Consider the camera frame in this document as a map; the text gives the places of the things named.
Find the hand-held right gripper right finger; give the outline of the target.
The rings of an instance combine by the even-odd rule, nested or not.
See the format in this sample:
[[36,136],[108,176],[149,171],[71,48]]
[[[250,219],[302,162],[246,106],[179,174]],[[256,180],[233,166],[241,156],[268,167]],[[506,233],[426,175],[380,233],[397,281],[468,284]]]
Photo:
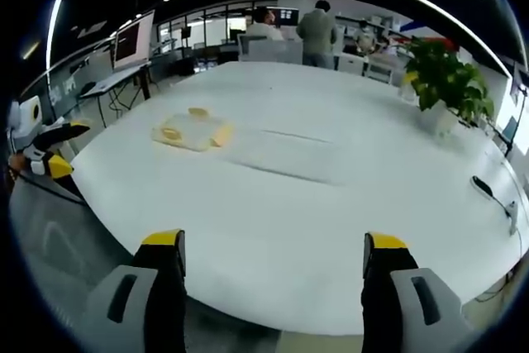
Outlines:
[[363,352],[465,352],[475,336],[458,295],[395,236],[365,234]]

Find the person's left hand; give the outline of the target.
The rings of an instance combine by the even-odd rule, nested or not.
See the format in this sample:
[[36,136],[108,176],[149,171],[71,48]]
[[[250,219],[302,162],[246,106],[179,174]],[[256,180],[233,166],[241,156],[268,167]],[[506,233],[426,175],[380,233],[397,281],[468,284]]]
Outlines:
[[26,157],[22,153],[10,155],[8,164],[9,174],[12,180],[16,181],[20,173],[26,168]]

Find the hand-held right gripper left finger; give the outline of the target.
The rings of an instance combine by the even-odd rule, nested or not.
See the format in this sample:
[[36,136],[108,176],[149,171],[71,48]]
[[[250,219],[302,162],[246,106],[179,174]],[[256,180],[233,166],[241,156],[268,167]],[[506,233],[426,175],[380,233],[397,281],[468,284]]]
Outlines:
[[185,352],[185,232],[146,237],[131,263],[89,294],[81,321],[88,352]]

